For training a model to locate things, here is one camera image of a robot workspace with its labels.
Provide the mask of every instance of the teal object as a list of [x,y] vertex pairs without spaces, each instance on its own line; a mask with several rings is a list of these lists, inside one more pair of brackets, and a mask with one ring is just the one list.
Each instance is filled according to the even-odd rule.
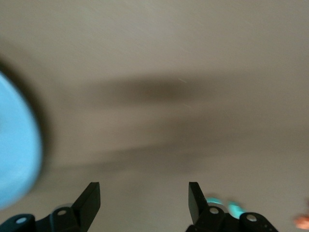
[[[223,202],[220,199],[215,198],[215,197],[207,197],[206,201],[207,203],[215,203],[215,204],[220,204],[224,206]],[[239,206],[237,202],[228,202],[227,208],[228,208],[229,214],[236,219],[239,219],[240,215],[246,212],[243,208]]]
[[215,203],[215,204],[221,204],[221,205],[223,205],[222,201],[221,201],[220,199],[218,199],[218,198],[215,198],[215,197],[207,197],[207,198],[206,198],[206,201],[207,201],[208,203]]
[[0,209],[25,196],[42,163],[42,139],[28,102],[0,72]]
[[239,219],[240,215],[246,213],[246,211],[236,202],[228,202],[228,211],[230,215],[237,219]]

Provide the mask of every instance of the blue blurred object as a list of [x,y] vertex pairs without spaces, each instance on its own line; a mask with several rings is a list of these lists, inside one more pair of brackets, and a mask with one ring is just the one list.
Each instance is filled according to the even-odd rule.
[[221,204],[223,205],[222,201],[215,197],[207,197],[206,198],[207,203],[215,203],[215,204]]
[[[217,204],[217,206],[219,208],[222,208],[223,210],[225,209],[223,202],[218,198],[207,197],[206,201],[207,203],[210,203],[210,204]],[[240,215],[246,212],[243,208],[240,207],[240,205],[237,202],[229,201],[227,208],[228,208],[229,214],[236,219],[239,219]]]
[[42,163],[42,140],[22,94],[0,72],[0,209],[25,196]]
[[240,215],[246,213],[246,211],[239,206],[237,202],[228,202],[228,211],[234,218],[239,219]]

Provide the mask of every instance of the black plastic claw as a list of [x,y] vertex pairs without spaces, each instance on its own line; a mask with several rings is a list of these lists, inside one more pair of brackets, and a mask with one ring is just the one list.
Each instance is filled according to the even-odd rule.
[[35,221],[20,214],[0,225],[0,232],[87,232],[100,208],[99,183],[90,183],[72,207],[62,207]]

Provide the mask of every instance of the light blue object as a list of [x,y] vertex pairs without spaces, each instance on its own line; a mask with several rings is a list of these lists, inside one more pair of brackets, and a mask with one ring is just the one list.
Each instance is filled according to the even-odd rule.
[[236,202],[228,202],[228,211],[230,215],[237,219],[239,219],[240,215],[246,213],[246,211]]
[[[206,201],[207,203],[215,203],[215,204],[220,204],[224,206],[223,202],[220,199],[215,198],[215,197],[207,197]],[[239,219],[240,215],[246,212],[243,208],[239,206],[237,202],[228,202],[227,208],[228,208],[229,214],[236,219]]]
[[25,98],[0,72],[0,209],[29,192],[41,162],[38,124]]

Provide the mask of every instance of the orange object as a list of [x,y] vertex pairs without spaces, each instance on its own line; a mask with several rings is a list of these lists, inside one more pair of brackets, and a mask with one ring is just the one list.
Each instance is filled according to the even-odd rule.
[[299,216],[294,220],[294,223],[297,228],[309,230],[309,216]]

